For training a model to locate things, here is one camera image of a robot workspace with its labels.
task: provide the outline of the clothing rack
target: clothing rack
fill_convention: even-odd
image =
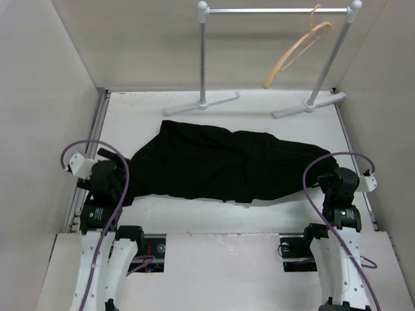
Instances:
[[[193,110],[206,110],[211,106],[231,102],[239,99],[241,96],[239,92],[235,92],[235,96],[231,98],[224,98],[215,102],[209,102],[206,98],[206,80],[205,80],[205,53],[206,53],[206,19],[208,16],[225,16],[225,15],[274,15],[274,14],[302,14],[309,15],[314,11],[317,15],[344,15],[345,21],[340,31],[336,43],[330,52],[329,58],[323,67],[320,77],[311,93],[308,100],[303,103],[303,106],[293,107],[281,111],[274,111],[272,114],[275,118],[282,118],[289,115],[294,115],[300,112],[312,112],[316,108],[338,102],[346,97],[346,94],[340,92],[329,97],[316,100],[318,92],[326,79],[327,74],[333,64],[337,52],[342,45],[346,34],[348,33],[351,24],[355,20],[359,10],[362,7],[360,0],[354,0],[347,8],[210,8],[205,1],[198,3],[198,21],[200,24],[200,99],[198,102],[186,106],[169,108],[164,111],[166,116],[177,115]]]

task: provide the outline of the clothes hanger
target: clothes hanger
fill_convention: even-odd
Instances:
[[[311,30],[302,36],[301,39],[299,39],[285,54],[276,62],[275,66],[272,68],[271,72],[265,79],[264,84],[262,85],[264,89],[268,89],[270,87],[270,84],[272,81],[280,75],[286,68],[288,68],[297,58],[299,58],[310,46],[312,46],[314,43],[316,43],[318,40],[320,40],[323,36],[325,36],[327,33],[331,31],[331,24],[327,21],[324,21],[321,24],[318,24],[317,26],[313,27],[313,14],[314,11],[317,8],[320,8],[322,5],[316,5],[313,11],[311,11],[310,18],[309,18],[309,26]],[[287,59],[290,57],[290,55],[300,46],[307,43],[310,39],[313,38],[313,41],[311,41],[308,46],[306,46],[301,52],[297,54],[297,56],[294,57],[293,60],[291,60],[287,65],[284,65],[284,63],[287,61]]]

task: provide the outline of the gray wall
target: gray wall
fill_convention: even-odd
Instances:
[[[370,201],[380,228],[392,235],[415,298],[415,2],[389,0],[352,61],[339,89],[355,151],[377,165]]]
[[[326,80],[336,87],[386,0],[364,0]],[[99,87],[198,87],[198,0],[53,0],[91,77]],[[207,0],[210,7],[347,7],[351,0]],[[308,16],[211,16],[207,21],[208,88],[261,88],[272,66],[307,31]],[[312,88],[344,21],[315,16],[333,31],[272,84]]]
[[[50,0],[0,3],[0,310],[36,309],[97,92]]]

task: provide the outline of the black cloth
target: black cloth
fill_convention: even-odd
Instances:
[[[302,190],[306,166],[328,153],[269,133],[163,121],[160,133],[129,162],[128,196],[274,200]],[[337,167],[332,157],[319,162],[310,170],[307,186]]]

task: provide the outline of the hanger bar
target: hanger bar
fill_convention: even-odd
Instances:
[[[314,8],[209,8],[209,15],[310,14]],[[318,8],[317,15],[346,15],[349,8]]]

